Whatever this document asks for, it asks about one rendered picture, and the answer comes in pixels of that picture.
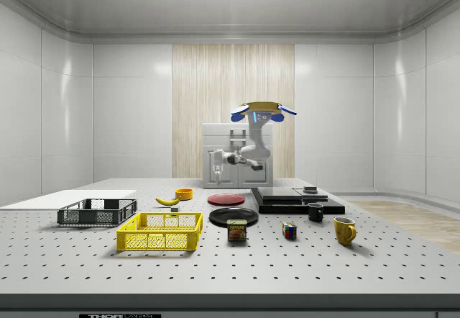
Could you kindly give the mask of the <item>drone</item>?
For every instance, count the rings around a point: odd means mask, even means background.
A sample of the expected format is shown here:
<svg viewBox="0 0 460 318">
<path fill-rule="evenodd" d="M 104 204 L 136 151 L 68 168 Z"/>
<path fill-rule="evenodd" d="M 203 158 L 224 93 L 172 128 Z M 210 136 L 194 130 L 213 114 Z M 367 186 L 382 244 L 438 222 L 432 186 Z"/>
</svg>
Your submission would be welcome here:
<svg viewBox="0 0 460 318">
<path fill-rule="evenodd" d="M 246 115 L 249 115 L 255 122 L 259 119 L 260 113 L 268 113 L 270 119 L 274 122 L 282 122 L 284 120 L 283 112 L 287 112 L 292 115 L 296 115 L 297 112 L 283 106 L 278 102 L 268 101 L 256 101 L 249 102 L 238 106 L 231 112 L 231 121 L 238 122 L 242 120 Z"/>
</svg>

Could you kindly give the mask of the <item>yellow mug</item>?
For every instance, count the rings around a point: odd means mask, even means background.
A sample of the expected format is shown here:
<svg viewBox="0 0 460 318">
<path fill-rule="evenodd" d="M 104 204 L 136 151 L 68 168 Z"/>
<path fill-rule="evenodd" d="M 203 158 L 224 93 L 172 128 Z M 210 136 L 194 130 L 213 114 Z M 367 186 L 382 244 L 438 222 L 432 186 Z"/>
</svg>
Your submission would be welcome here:
<svg viewBox="0 0 460 318">
<path fill-rule="evenodd" d="M 346 217 L 335 217 L 333 225 L 338 242 L 342 245 L 350 245 L 357 235 L 355 221 Z"/>
</svg>

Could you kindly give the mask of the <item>flat-sided can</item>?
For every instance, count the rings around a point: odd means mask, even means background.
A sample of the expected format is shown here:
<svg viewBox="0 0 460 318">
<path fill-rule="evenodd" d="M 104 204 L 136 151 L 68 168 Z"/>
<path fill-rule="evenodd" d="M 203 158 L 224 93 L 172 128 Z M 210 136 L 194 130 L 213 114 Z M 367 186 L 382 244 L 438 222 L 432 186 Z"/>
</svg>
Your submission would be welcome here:
<svg viewBox="0 0 460 318">
<path fill-rule="evenodd" d="M 228 219 L 226 224 L 228 241 L 245 241 L 247 239 L 247 220 Z"/>
</svg>

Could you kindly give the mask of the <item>black mug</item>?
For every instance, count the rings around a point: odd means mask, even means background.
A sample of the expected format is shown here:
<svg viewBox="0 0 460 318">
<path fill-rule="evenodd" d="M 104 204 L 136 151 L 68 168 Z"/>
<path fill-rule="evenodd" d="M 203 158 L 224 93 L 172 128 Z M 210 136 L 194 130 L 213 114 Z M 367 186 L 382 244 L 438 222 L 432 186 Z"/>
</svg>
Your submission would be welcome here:
<svg viewBox="0 0 460 318">
<path fill-rule="evenodd" d="M 320 203 L 308 203 L 307 206 L 309 220 L 321 222 L 323 220 L 323 205 Z"/>
</svg>

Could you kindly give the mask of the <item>yellow basket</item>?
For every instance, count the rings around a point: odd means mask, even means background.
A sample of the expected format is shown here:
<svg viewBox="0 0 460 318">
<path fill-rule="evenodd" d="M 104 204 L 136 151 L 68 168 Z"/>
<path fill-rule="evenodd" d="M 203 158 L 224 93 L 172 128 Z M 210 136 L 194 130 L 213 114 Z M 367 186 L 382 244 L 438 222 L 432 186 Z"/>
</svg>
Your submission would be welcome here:
<svg viewBox="0 0 460 318">
<path fill-rule="evenodd" d="M 201 212 L 140 212 L 116 231 L 118 250 L 195 250 Z"/>
</svg>

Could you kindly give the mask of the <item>dark grey basket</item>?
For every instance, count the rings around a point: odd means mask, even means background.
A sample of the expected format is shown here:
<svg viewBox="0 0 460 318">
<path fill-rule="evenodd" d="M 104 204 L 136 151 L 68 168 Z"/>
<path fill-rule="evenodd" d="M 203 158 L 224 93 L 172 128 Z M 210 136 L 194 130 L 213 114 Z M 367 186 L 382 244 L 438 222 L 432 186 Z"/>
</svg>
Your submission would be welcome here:
<svg viewBox="0 0 460 318">
<path fill-rule="evenodd" d="M 117 226 L 137 211 L 136 199 L 83 199 L 57 211 L 61 225 Z"/>
</svg>

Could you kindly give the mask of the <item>white cabinet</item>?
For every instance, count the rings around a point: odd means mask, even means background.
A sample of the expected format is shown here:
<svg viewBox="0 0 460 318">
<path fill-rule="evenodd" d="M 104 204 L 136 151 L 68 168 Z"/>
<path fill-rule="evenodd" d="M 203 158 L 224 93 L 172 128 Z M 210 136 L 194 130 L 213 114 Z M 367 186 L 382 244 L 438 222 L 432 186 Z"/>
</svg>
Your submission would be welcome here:
<svg viewBox="0 0 460 318">
<path fill-rule="evenodd" d="M 203 187 L 205 188 L 254 188 L 273 184 L 272 159 L 267 159 L 260 171 L 246 165 L 224 164 L 220 181 L 213 171 L 213 151 L 240 151 L 244 146 L 253 146 L 247 123 L 204 123 L 203 124 Z"/>
</svg>

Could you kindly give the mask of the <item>red plate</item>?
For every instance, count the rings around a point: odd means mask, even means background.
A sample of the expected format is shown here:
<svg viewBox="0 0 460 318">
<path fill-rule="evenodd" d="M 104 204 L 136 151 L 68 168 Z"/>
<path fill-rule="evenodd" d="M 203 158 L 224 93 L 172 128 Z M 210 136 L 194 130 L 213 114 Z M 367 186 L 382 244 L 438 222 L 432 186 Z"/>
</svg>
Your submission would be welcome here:
<svg viewBox="0 0 460 318">
<path fill-rule="evenodd" d="M 208 197 L 208 203 L 219 206 L 231 206 L 243 204 L 245 196 L 240 194 L 215 194 Z"/>
</svg>

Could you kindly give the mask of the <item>black plate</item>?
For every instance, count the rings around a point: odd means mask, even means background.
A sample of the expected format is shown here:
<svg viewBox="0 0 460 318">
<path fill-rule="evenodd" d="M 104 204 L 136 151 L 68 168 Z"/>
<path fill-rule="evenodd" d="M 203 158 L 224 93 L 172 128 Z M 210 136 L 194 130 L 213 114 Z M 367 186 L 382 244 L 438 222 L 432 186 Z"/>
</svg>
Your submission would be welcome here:
<svg viewBox="0 0 460 318">
<path fill-rule="evenodd" d="M 213 210 L 209 214 L 209 219 L 217 225 L 226 226 L 228 219 L 244 219 L 248 225 L 255 224 L 259 215 L 254 210 L 238 207 L 228 207 Z"/>
</svg>

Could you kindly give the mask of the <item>white board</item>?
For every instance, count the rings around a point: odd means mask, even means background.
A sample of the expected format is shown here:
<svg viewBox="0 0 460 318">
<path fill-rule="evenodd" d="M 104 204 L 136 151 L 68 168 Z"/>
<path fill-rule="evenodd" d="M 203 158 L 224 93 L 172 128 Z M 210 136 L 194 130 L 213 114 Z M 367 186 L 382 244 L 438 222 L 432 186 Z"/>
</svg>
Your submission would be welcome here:
<svg viewBox="0 0 460 318">
<path fill-rule="evenodd" d="M 63 190 L 28 199 L 0 209 L 59 209 L 83 199 L 122 199 L 136 190 Z"/>
</svg>

